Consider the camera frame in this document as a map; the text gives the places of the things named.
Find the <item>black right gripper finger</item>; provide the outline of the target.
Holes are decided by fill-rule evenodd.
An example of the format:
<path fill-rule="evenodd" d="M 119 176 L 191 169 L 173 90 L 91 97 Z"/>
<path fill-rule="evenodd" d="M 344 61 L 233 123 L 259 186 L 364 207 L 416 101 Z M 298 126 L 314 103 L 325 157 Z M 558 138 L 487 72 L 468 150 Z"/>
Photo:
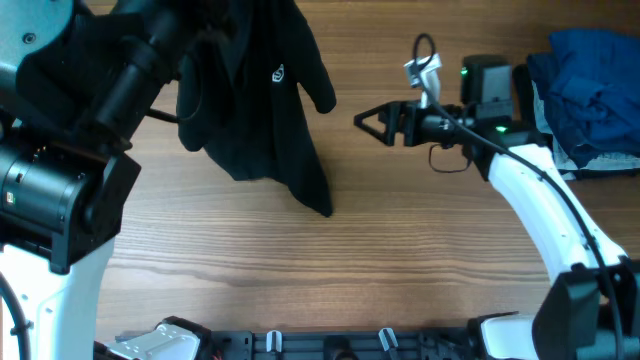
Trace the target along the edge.
<path fill-rule="evenodd" d="M 384 103 L 382 105 L 378 105 L 374 108 L 371 108 L 369 110 L 366 110 L 362 113 L 356 114 L 354 116 L 354 122 L 355 123 L 361 123 L 363 122 L 366 118 L 372 117 L 374 115 L 382 115 L 383 119 L 382 122 L 388 121 L 394 117 L 397 117 L 399 111 L 401 108 L 401 102 L 400 101 L 391 101 L 391 102 L 387 102 Z"/>
<path fill-rule="evenodd" d="M 367 134 L 380 141 L 385 146 L 394 146 L 395 137 L 398 131 L 398 122 L 386 117 L 378 117 L 376 123 L 383 126 L 381 130 L 374 128 L 367 123 L 368 118 L 355 118 L 354 125 Z"/>

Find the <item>black t-shirt with white logo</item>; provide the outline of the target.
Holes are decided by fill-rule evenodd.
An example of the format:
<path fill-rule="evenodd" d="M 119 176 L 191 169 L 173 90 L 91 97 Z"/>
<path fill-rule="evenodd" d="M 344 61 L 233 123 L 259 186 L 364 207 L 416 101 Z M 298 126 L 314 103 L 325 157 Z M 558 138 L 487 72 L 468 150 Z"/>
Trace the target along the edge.
<path fill-rule="evenodd" d="M 299 92 L 320 114 L 336 94 L 319 47 L 293 0 L 233 1 L 229 40 L 200 40 L 181 64 L 178 137 L 236 181 L 270 178 L 329 217 L 331 193 Z"/>

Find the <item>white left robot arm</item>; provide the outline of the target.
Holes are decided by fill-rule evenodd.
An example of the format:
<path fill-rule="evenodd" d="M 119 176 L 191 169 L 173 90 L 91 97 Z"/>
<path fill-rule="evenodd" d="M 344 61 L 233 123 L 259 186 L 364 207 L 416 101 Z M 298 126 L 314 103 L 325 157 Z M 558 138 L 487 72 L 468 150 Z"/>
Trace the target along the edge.
<path fill-rule="evenodd" d="M 140 173 L 132 137 L 194 44 L 230 37 L 225 1 L 1 5 L 1 301 L 22 359 L 203 359 L 174 320 L 132 345 L 96 341 L 101 282 Z"/>

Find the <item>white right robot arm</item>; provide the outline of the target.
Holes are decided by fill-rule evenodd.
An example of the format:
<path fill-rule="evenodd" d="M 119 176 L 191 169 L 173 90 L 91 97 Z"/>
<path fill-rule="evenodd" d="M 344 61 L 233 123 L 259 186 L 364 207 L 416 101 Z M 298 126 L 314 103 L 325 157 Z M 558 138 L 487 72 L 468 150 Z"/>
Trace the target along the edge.
<path fill-rule="evenodd" d="M 480 359 L 635 359 L 639 265 L 604 234 L 570 191 L 536 129 L 512 119 L 511 67 L 497 55 L 466 57 L 459 105 L 439 103 L 437 55 L 410 60 L 417 101 L 360 113 L 355 125 L 385 145 L 460 146 L 469 165 L 519 217 L 547 269 L 550 290 L 533 315 L 472 320 L 468 353 Z"/>

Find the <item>blue clothes pile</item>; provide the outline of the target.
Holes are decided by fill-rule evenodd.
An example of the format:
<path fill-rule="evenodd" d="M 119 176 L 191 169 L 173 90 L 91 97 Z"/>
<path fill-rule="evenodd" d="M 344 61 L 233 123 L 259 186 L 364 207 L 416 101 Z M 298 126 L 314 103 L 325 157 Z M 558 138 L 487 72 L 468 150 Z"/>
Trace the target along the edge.
<path fill-rule="evenodd" d="M 639 38 L 573 28 L 524 64 L 535 127 L 565 177 L 639 172 Z"/>

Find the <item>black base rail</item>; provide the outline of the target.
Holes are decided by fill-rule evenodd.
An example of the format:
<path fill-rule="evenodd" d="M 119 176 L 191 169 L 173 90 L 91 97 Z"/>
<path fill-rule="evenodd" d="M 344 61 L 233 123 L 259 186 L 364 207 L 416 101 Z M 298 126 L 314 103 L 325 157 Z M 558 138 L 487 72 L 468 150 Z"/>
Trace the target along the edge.
<path fill-rule="evenodd" d="M 466 327 L 364 332 L 212 331 L 184 318 L 94 344 L 96 359 L 487 359 L 479 321 Z"/>

